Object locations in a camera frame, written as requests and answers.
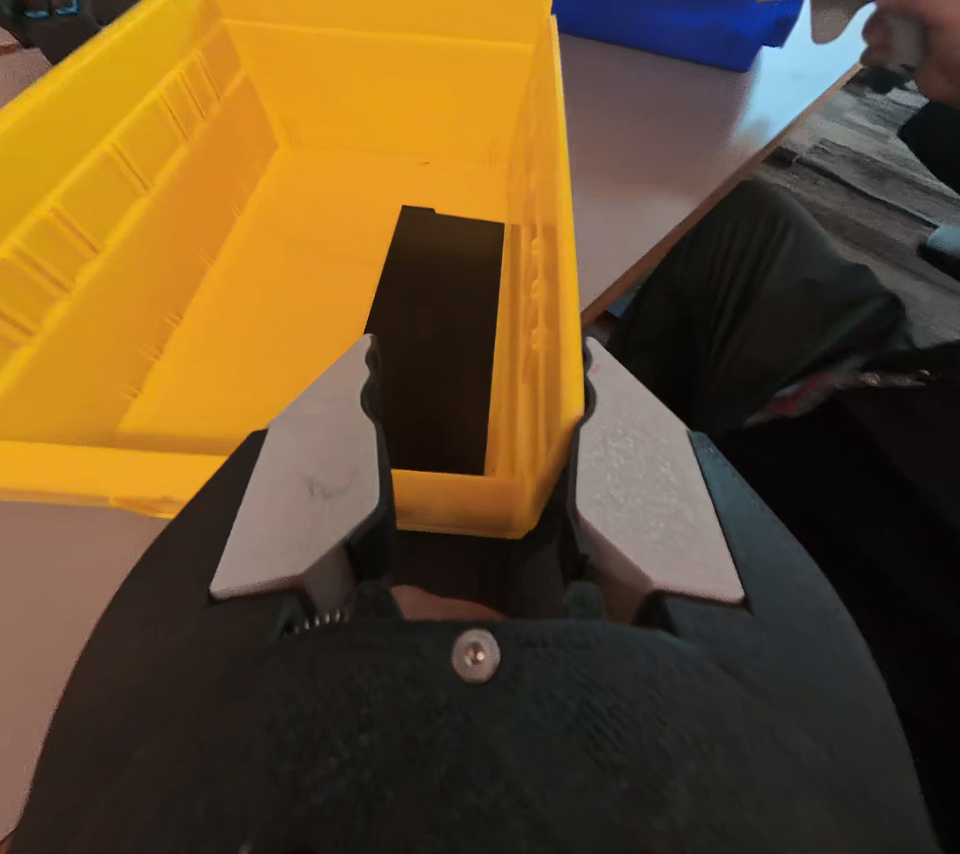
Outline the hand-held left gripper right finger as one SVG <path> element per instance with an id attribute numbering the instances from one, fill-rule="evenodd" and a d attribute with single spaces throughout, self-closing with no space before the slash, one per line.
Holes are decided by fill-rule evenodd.
<path id="1" fill-rule="evenodd" d="M 611 620 L 662 597 L 725 607 L 745 598 L 684 422 L 596 338 L 572 459 L 572 520 Z"/>

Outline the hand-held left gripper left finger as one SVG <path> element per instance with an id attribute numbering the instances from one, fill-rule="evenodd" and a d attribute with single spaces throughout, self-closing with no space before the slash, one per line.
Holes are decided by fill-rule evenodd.
<path id="1" fill-rule="evenodd" d="M 397 513 L 377 340 L 362 335 L 267 428 L 213 600 L 297 592 L 350 600 L 390 578 Z"/>

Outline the black rectangular piece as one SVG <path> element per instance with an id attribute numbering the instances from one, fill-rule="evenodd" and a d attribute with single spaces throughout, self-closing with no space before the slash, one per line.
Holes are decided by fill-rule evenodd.
<path id="1" fill-rule="evenodd" d="M 390 466 L 482 476 L 505 227 L 405 205 L 366 321 Z"/>

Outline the yellow plastic bin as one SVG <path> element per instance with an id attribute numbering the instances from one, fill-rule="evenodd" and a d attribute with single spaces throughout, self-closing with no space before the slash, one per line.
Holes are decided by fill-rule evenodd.
<path id="1" fill-rule="evenodd" d="M 174 517 L 365 335 L 402 207 L 503 224 L 482 476 L 521 538 L 584 413 L 551 0 L 141 0 L 2 109 L 2 500 Z"/>

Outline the person's right forearm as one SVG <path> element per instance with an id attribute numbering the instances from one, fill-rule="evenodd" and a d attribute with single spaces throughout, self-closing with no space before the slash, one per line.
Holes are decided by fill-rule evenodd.
<path id="1" fill-rule="evenodd" d="M 959 111 L 928 101 L 897 132 L 931 176 L 959 194 Z"/>

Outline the person's right hand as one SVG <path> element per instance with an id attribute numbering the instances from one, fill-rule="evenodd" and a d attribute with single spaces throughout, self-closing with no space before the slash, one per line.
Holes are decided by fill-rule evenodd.
<path id="1" fill-rule="evenodd" d="M 922 58 L 914 71 L 918 90 L 931 102 L 959 107 L 959 0 L 872 0 L 873 13 L 862 38 L 860 62 L 867 67 L 892 62 L 892 19 L 920 26 Z"/>

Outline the person's black clothing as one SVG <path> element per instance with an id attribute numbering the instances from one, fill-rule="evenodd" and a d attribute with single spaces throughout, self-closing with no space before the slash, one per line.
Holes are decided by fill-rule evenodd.
<path id="1" fill-rule="evenodd" d="M 792 197 L 738 186 L 641 284 L 610 354 L 707 435 L 840 595 L 958 852 L 958 341 Z"/>

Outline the black device case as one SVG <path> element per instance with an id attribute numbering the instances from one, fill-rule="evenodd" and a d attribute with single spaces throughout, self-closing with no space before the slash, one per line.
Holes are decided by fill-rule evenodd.
<path id="1" fill-rule="evenodd" d="M 1 0 L 1 29 L 20 48 L 62 63 L 101 31 L 90 0 Z"/>

